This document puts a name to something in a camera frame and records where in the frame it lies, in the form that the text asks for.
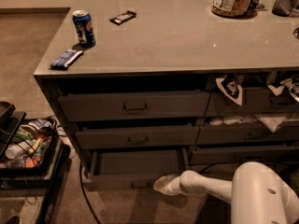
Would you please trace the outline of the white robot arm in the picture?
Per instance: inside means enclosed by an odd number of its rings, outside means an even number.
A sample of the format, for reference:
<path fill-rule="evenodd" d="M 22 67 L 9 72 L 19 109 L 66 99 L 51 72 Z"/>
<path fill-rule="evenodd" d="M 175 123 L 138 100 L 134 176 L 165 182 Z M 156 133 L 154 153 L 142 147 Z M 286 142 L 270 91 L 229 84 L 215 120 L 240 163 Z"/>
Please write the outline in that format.
<path fill-rule="evenodd" d="M 159 177 L 153 188 L 168 196 L 206 192 L 231 205 L 231 224 L 294 224 L 299 197 L 271 168 L 255 161 L 241 164 L 230 181 L 192 170 Z"/>

